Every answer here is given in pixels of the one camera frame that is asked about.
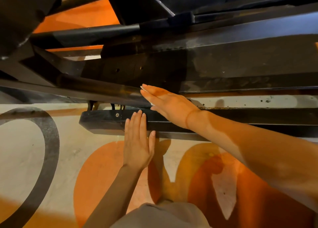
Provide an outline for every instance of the painted floor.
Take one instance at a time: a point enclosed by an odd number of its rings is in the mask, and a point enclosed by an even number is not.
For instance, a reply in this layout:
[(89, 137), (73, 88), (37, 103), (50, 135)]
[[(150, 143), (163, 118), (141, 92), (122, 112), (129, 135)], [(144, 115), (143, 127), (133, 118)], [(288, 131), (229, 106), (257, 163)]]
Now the painted floor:
[[(0, 228), (85, 223), (123, 152), (123, 137), (92, 134), (78, 124), (86, 109), (0, 105)], [(197, 205), (213, 228), (306, 228), (314, 216), (209, 142), (157, 140), (128, 212), (163, 198)]]

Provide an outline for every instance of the person's right hand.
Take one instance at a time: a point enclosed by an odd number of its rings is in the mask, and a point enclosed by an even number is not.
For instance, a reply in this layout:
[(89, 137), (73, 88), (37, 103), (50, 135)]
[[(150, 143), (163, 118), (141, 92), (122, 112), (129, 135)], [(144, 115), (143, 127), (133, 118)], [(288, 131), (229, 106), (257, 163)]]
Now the person's right hand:
[(196, 112), (200, 112), (200, 109), (184, 96), (155, 86), (142, 84), (142, 87), (146, 91), (141, 90), (140, 93), (154, 105), (151, 110), (159, 112), (168, 121), (180, 127), (189, 129), (187, 124), (189, 117)]

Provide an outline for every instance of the person's left arm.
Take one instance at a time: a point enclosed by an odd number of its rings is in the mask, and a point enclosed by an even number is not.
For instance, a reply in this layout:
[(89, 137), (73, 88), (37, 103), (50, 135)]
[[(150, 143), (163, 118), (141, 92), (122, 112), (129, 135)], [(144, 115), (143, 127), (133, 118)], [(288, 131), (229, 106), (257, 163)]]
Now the person's left arm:
[(155, 131), (147, 139), (146, 114), (141, 110), (126, 120), (123, 166), (83, 228), (110, 227), (126, 214), (139, 176), (154, 155), (155, 139)]

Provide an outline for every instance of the person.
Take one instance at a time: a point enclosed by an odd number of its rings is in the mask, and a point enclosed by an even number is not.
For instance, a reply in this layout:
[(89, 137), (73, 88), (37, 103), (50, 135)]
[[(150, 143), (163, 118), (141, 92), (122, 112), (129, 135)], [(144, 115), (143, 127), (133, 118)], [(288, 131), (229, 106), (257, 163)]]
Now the person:
[[(152, 110), (217, 144), (271, 186), (318, 212), (317, 145), (219, 117), (165, 89), (142, 87)], [(154, 148), (155, 131), (147, 139), (146, 115), (139, 110), (126, 120), (123, 166), (84, 227), (209, 227), (202, 212), (189, 203), (144, 204), (126, 214)]]

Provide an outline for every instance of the hand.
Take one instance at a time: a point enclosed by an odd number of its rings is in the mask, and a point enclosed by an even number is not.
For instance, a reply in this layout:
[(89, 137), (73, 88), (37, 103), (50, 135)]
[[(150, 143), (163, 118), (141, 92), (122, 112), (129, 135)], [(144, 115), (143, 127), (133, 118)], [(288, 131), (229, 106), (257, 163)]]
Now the hand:
[(147, 139), (146, 114), (139, 110), (125, 123), (124, 163), (133, 170), (141, 172), (149, 165), (155, 152), (156, 132)]
[(142, 87), (146, 91), (141, 90), (140, 93), (147, 101), (154, 105), (151, 107), (151, 110), (159, 112), (167, 118), (168, 121), (180, 127), (189, 129), (189, 117), (200, 112), (200, 109), (184, 96), (171, 93), (155, 86), (143, 84)]

